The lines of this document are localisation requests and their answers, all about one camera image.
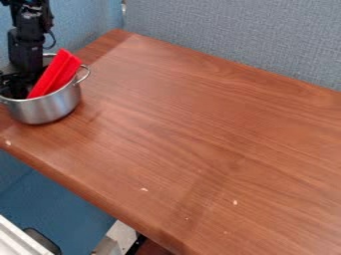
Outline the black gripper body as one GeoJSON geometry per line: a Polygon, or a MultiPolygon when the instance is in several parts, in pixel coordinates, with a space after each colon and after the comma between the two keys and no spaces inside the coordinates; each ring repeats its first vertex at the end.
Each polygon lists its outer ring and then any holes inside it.
{"type": "Polygon", "coordinates": [[[7,38],[10,64],[0,69],[0,94],[23,100],[43,71],[45,32],[38,28],[13,28],[7,38]]]}

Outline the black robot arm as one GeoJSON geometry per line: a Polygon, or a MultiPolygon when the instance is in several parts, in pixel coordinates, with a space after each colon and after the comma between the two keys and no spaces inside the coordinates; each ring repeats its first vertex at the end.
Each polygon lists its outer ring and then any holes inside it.
{"type": "Polygon", "coordinates": [[[50,0],[0,0],[10,7],[13,28],[7,32],[10,63],[0,69],[0,93],[26,99],[43,71],[43,51],[55,42],[50,0]]]}

